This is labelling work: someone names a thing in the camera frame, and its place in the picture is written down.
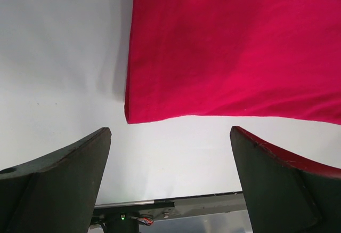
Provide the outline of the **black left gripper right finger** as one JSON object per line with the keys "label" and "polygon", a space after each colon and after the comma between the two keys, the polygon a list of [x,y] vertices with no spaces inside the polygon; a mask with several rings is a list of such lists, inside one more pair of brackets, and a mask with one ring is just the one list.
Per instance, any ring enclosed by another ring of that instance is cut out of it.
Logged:
{"label": "black left gripper right finger", "polygon": [[340,169],[234,126],[230,140],[253,232],[340,232]]}

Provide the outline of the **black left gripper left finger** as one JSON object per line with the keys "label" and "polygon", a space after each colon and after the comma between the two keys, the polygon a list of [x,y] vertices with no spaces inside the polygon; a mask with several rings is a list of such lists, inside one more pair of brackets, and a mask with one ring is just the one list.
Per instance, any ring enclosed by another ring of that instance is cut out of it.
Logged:
{"label": "black left gripper left finger", "polygon": [[111,145],[107,127],[1,170],[1,232],[87,232]]}

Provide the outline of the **red polo shirt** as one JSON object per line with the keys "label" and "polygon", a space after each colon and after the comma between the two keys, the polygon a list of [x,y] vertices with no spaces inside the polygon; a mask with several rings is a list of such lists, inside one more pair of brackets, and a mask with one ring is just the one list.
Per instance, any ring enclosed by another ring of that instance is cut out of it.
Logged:
{"label": "red polo shirt", "polygon": [[340,0],[133,0],[126,120],[187,115],[340,124]]}

